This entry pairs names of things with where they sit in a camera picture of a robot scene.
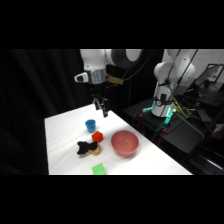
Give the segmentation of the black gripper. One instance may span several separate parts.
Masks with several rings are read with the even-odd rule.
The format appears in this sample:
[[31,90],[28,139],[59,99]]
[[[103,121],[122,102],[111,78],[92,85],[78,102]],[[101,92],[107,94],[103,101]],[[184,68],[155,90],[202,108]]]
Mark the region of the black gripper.
[[102,109],[103,116],[104,118],[106,118],[108,116],[108,100],[104,98],[106,95],[106,84],[105,83],[90,84],[89,88],[90,88],[91,95],[95,97],[94,102],[95,102],[96,110]]

